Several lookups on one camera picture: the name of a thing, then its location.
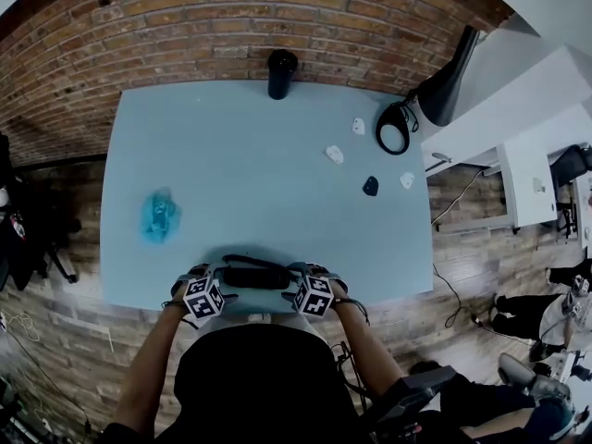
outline crumpled blue plastic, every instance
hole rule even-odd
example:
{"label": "crumpled blue plastic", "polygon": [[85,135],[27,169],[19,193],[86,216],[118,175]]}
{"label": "crumpled blue plastic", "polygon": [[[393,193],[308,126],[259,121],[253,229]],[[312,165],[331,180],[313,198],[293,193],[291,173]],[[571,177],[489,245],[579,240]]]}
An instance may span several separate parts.
{"label": "crumpled blue plastic", "polygon": [[141,235],[150,243],[164,243],[179,228],[181,211],[171,200],[170,190],[150,194],[142,206]]}

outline black cup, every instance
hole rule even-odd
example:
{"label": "black cup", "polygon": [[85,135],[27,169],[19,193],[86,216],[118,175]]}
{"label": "black cup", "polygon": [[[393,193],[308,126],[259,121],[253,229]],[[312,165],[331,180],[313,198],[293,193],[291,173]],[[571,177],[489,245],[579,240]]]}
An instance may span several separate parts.
{"label": "black cup", "polygon": [[285,49],[277,49],[267,59],[269,84],[267,93],[272,99],[281,100],[288,95],[292,75],[298,67],[298,57]]}

